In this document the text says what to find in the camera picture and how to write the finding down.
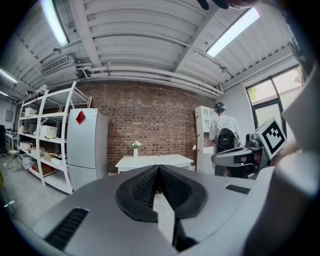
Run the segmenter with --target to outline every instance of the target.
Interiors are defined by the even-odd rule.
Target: red brick wall
[[[123,156],[133,156],[132,143],[143,144],[139,156],[180,154],[195,160],[193,110],[213,107],[215,99],[165,85],[130,81],[95,81],[80,90],[92,96],[93,108],[109,117],[108,170]]]

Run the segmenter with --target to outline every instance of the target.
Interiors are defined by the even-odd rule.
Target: air vent
[[[62,251],[84,221],[88,212],[86,209],[73,209],[45,240]]]
[[[41,75],[48,73],[51,70],[56,69],[64,64],[68,63],[68,55],[58,58],[57,60],[51,62],[50,64],[46,65],[43,69],[41,69]]]
[[[246,188],[246,187],[242,187],[242,186],[235,186],[235,185],[228,185],[226,187],[226,189],[234,191],[234,192],[239,192],[239,193],[242,193],[242,194],[246,194],[246,195],[248,195],[249,192],[250,192],[250,188]]]

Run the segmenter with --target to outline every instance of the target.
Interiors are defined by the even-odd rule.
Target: concrete floor
[[[10,157],[3,158],[0,156],[4,189],[8,200],[15,202],[11,204],[14,209],[12,218],[33,229],[41,215],[67,197],[68,194],[48,184],[43,187],[40,179],[28,170],[8,169],[8,166],[4,166],[4,163],[10,161],[10,159]],[[16,166],[18,161],[16,159],[14,161],[13,166]]]
[[[18,165],[16,159],[13,165],[4,166],[4,163],[10,159],[10,157],[0,156],[0,167],[8,201],[15,201],[11,205],[14,210],[12,218],[33,229],[41,215],[66,198],[68,194],[48,184],[43,187],[40,179],[28,170],[9,169],[11,166]],[[167,241],[172,243],[175,213],[169,209],[171,207],[163,195],[156,194],[154,200],[156,202],[153,204],[153,210],[158,213],[158,228]]]

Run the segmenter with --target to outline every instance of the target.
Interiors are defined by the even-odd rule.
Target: window frame
[[[283,75],[283,74],[285,74],[285,73],[287,73],[287,72],[290,72],[290,71],[292,71],[292,70],[295,70],[295,69],[298,68],[298,67],[299,67],[298,64],[297,64],[297,65],[294,65],[294,66],[289,67],[289,68],[287,68],[287,69],[285,69],[285,70],[283,70],[283,71],[281,71],[281,72],[279,72],[279,73],[276,73],[276,74],[274,74],[274,75],[271,75],[271,76],[267,77],[266,79],[263,79],[263,80],[261,80],[261,81],[259,81],[259,82],[256,82],[256,83],[254,83],[254,84],[252,84],[252,85],[250,85],[250,86],[245,87],[246,94],[247,94],[247,96],[248,96],[248,99],[249,99],[249,102],[250,102],[250,105],[251,105],[251,110],[252,110],[252,115],[253,115],[253,121],[254,121],[254,127],[255,127],[255,129],[258,128],[258,118],[257,118],[256,110],[261,109],[261,108],[265,108],[265,107],[268,107],[268,106],[271,106],[271,105],[278,104],[279,111],[280,111],[280,116],[281,116],[281,126],[282,126],[282,130],[283,130],[283,133],[285,134],[285,136],[287,137],[287,122],[285,121],[285,119],[284,119],[283,116],[282,116],[282,113],[283,113],[283,111],[284,111],[284,107],[283,107],[283,105],[282,105],[282,101],[281,101],[281,98],[280,98],[279,91],[278,91],[277,86],[276,86],[276,84],[275,84],[275,82],[274,82],[274,78],[279,77],[279,76],[281,76],[281,75]],[[273,88],[274,88],[274,90],[275,90],[275,93],[276,93],[276,98],[267,100],[267,101],[262,102],[262,103],[258,103],[258,104],[256,104],[256,105],[252,105],[252,102],[251,102],[251,99],[250,99],[248,90],[249,90],[250,88],[252,88],[252,87],[258,86],[258,85],[263,84],[263,83],[265,83],[265,82],[267,82],[267,81],[271,81],[272,86],[273,86]]]

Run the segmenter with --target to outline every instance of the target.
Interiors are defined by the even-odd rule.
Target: tree
[[[248,93],[251,101],[254,101],[256,99],[256,91],[257,91],[256,87],[251,87],[248,89]]]
[[[298,73],[298,75],[295,77],[294,81],[297,83],[297,84],[301,84],[302,85],[302,71],[301,71],[301,68],[298,67],[295,69],[295,71]]]

